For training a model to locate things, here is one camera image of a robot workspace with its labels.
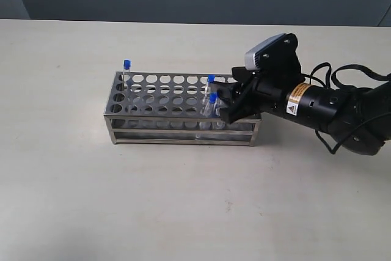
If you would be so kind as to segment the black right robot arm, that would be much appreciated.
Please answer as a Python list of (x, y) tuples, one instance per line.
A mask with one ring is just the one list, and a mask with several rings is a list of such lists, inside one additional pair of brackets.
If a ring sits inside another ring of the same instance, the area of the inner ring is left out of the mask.
[(317, 85), (313, 75), (300, 67), (269, 70), (232, 69), (235, 82), (213, 82), (211, 89), (227, 105), (220, 116), (225, 123), (266, 112), (314, 130), (317, 138), (328, 134), (336, 145), (326, 148), (335, 154), (340, 147), (373, 156), (390, 140), (390, 75), (379, 75), (363, 65), (342, 66), (358, 70), (382, 84), (375, 88), (342, 84), (327, 62), (325, 80)]

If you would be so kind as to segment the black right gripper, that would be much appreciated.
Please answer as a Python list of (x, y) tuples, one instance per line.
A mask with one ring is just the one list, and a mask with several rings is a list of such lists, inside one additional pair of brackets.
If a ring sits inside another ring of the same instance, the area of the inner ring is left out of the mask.
[(304, 75), (286, 71), (248, 71), (246, 67), (231, 69), (234, 83), (213, 81), (216, 93), (226, 108), (221, 118), (226, 123), (254, 116), (257, 113), (298, 114), (304, 94)]

